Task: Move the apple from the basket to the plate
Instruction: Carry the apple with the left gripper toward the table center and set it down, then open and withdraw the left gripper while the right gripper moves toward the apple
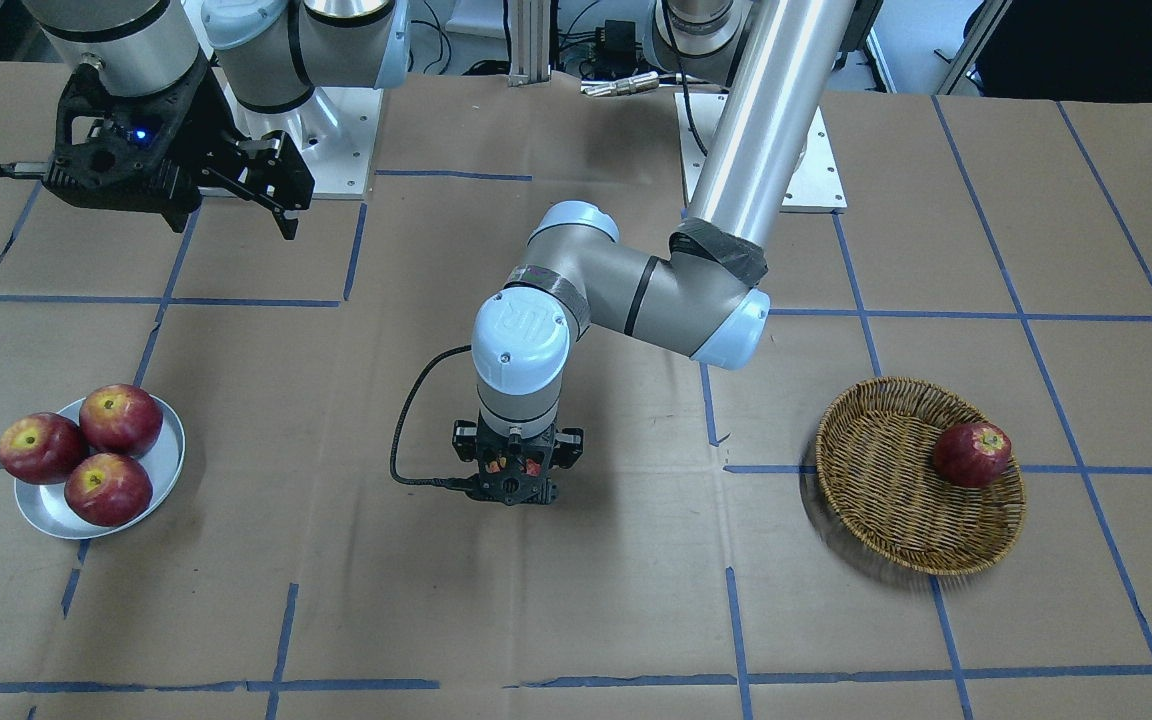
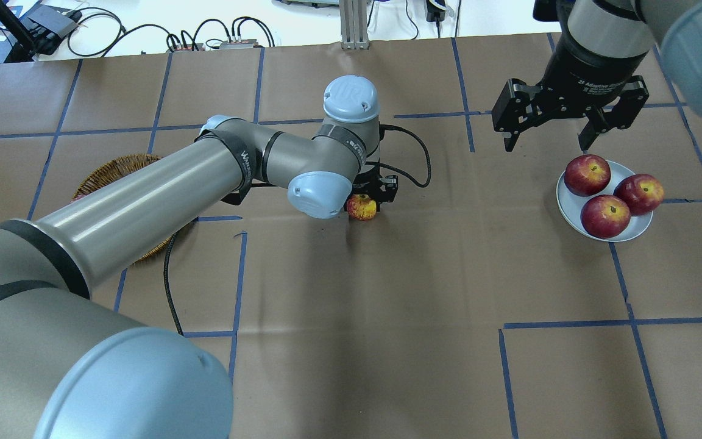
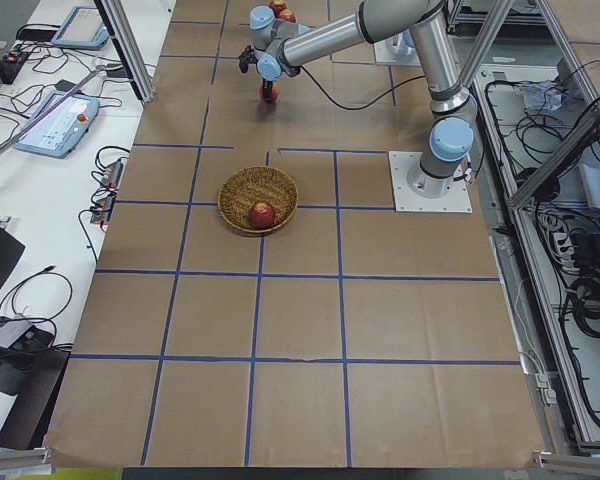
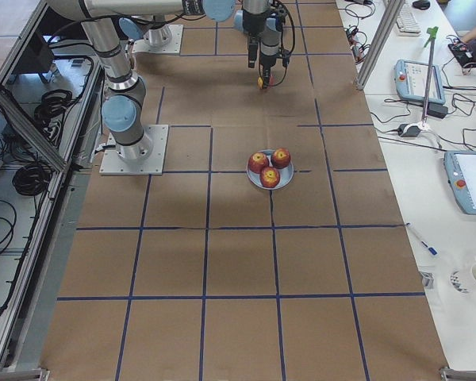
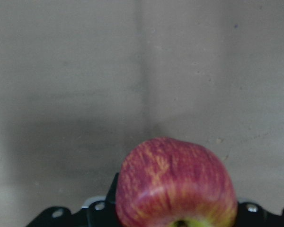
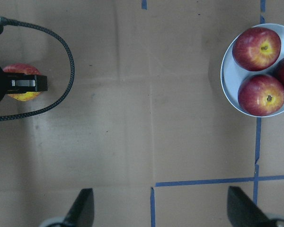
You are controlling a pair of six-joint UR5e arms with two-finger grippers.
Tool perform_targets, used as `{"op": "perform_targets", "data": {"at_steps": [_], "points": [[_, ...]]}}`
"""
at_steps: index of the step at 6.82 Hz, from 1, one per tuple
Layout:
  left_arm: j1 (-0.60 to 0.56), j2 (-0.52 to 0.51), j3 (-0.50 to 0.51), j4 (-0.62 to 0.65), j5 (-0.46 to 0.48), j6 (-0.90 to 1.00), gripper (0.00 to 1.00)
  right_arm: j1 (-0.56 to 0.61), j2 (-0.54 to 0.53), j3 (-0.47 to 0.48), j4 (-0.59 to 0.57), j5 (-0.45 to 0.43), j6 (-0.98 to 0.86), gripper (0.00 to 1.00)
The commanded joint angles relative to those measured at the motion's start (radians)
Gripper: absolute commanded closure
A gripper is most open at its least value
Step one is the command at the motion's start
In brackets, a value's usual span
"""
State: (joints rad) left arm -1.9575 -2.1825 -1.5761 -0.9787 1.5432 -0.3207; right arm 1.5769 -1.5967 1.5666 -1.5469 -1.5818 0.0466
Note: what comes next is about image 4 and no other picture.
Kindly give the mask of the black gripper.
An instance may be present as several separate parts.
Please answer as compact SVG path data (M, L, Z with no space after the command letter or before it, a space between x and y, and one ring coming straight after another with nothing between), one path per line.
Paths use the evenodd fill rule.
M271 82L271 68L276 64L280 48L278 38L262 37L259 45L257 37L248 36L248 67L254 68L259 48L259 78L263 87L268 88Z
M243 28L249 36L257 37L265 28L271 14L268 0L243 0Z

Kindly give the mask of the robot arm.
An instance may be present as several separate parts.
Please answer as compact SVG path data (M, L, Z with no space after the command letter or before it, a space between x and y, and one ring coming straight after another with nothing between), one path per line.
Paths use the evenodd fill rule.
M121 47L112 17L170 14L199 16L222 22L235 10L234 1L49 1L59 15L79 21L105 69L110 98L102 106L102 119L125 162L147 158L154 147L140 122L146 94L143 80Z
M259 67L258 85L262 89L275 87L271 73L278 60L287 68L292 54L284 46L284 25L291 20L289 10L280 1L243 1L234 16L234 28L248 38L248 66ZM171 41L168 22L154 17L145 25L133 19L121 18L119 26L129 39L143 41L152 47L164 46Z

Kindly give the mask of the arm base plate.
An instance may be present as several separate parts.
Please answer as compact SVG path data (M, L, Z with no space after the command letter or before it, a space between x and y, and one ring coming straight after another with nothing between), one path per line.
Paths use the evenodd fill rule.
M118 144L112 133L104 151L101 175L162 175L168 141L168 125L146 125L142 139L129 146Z
M178 55L182 45L183 25L165 25L159 29L149 29L132 46L132 54L150 53Z

